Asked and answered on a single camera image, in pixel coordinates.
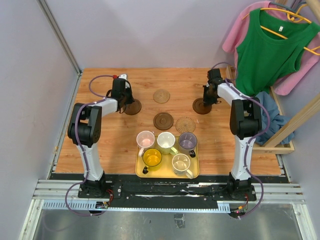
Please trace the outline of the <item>dark brown coaster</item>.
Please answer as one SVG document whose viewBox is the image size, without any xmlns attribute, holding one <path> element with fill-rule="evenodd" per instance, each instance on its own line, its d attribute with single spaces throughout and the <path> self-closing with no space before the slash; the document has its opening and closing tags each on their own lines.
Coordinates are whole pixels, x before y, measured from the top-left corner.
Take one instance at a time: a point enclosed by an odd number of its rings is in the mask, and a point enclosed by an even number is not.
<svg viewBox="0 0 320 240">
<path fill-rule="evenodd" d="M 204 99 L 201 97 L 193 101 L 192 108 L 197 114 L 200 115 L 206 115 L 212 110 L 212 106 L 210 104 L 205 105 Z"/>
<path fill-rule="evenodd" d="M 134 99 L 133 103 L 126 104 L 124 113 L 130 116 L 138 114 L 142 109 L 142 104 L 138 99 Z"/>
<path fill-rule="evenodd" d="M 174 119 L 167 112 L 160 112 L 153 118 L 154 126 L 161 131 L 170 129 L 174 124 Z"/>
</svg>

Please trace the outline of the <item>woven coaster front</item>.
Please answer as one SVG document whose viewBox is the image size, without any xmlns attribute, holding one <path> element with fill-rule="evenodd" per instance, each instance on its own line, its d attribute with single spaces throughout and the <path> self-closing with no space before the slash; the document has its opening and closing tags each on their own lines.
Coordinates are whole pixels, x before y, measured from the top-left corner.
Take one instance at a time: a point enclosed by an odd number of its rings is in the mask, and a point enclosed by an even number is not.
<svg viewBox="0 0 320 240">
<path fill-rule="evenodd" d="M 190 117 L 183 116 L 176 121 L 175 128 L 181 134 L 192 133 L 196 129 L 196 124 Z"/>
</svg>

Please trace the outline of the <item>woven coaster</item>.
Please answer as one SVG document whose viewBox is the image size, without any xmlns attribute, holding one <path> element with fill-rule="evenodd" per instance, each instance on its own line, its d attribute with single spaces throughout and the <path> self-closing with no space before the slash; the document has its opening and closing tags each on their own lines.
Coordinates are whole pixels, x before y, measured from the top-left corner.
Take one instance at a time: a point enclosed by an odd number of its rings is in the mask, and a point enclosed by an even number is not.
<svg viewBox="0 0 320 240">
<path fill-rule="evenodd" d="M 158 89 L 153 94 L 153 100 L 156 103 L 164 104 L 170 99 L 170 93 L 165 89 Z"/>
<path fill-rule="evenodd" d="M 196 124 L 190 117 L 183 116 L 176 121 L 175 128 L 181 134 L 192 133 L 196 129 Z"/>
</svg>

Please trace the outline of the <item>woven coaster back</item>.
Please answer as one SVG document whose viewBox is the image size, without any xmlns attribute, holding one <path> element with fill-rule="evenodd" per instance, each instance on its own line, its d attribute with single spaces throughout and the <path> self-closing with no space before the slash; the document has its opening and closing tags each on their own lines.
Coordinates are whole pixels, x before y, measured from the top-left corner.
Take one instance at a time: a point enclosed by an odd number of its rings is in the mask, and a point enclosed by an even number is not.
<svg viewBox="0 0 320 240">
<path fill-rule="evenodd" d="M 170 99 L 170 93 L 165 89 L 158 89 L 153 94 L 153 100 L 156 103 L 164 104 Z"/>
</svg>

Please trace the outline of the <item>purple black cup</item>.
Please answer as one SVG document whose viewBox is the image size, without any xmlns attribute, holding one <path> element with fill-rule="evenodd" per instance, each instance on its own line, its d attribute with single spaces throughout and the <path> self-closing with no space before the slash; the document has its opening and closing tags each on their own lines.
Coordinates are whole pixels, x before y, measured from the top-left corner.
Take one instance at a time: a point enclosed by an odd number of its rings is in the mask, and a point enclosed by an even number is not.
<svg viewBox="0 0 320 240">
<path fill-rule="evenodd" d="M 197 143 L 197 137 L 193 133 L 184 132 L 178 137 L 178 150 L 182 154 L 195 158 L 195 148 Z"/>
</svg>

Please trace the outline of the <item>pink cup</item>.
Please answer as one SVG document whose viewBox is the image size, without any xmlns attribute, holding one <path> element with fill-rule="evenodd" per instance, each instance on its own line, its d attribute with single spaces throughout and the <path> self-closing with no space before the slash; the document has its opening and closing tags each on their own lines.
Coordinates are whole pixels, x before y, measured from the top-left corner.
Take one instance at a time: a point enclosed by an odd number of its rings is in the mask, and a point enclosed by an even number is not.
<svg viewBox="0 0 320 240">
<path fill-rule="evenodd" d="M 148 130 L 141 131 L 136 137 L 136 143 L 138 145 L 138 156 L 142 157 L 144 152 L 155 146 L 155 135 Z"/>
</svg>

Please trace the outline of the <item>white cream cup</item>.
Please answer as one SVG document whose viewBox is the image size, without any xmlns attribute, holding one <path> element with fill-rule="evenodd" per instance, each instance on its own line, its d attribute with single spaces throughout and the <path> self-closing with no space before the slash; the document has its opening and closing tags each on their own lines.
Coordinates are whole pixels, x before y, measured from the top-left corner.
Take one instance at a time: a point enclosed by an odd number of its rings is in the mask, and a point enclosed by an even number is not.
<svg viewBox="0 0 320 240">
<path fill-rule="evenodd" d="M 178 150 L 175 148 L 176 138 L 170 132 L 162 132 L 157 137 L 159 151 L 164 154 L 177 155 Z"/>
</svg>

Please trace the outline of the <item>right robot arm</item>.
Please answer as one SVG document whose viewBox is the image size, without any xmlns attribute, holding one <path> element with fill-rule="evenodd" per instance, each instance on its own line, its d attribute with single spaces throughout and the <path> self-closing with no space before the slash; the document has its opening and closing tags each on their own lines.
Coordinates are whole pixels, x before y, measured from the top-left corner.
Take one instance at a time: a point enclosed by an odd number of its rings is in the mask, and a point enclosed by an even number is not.
<svg viewBox="0 0 320 240">
<path fill-rule="evenodd" d="M 221 77 L 218 68 L 207 72 L 207 83 L 203 86 L 203 104 L 211 106 L 224 99 L 230 106 L 229 128 L 235 139 L 235 155 L 231 172 L 222 192 L 232 200 L 238 200 L 252 192 L 250 171 L 253 145 L 262 129 L 261 107 L 257 98 L 250 98 L 228 80 Z"/>
</svg>

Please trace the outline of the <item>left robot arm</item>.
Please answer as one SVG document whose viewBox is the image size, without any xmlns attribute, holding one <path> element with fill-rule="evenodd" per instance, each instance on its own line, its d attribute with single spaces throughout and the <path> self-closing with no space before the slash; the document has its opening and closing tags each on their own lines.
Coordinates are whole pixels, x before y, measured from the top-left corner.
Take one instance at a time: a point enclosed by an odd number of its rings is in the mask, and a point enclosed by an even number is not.
<svg viewBox="0 0 320 240">
<path fill-rule="evenodd" d="M 112 89 L 106 95 L 98 94 L 100 100 L 74 105 L 67 128 L 67 136 L 76 145 L 84 167 L 79 198 L 103 198 L 109 192 L 98 151 L 102 118 L 120 112 L 135 101 L 128 75 L 113 75 L 112 78 Z"/>
</svg>

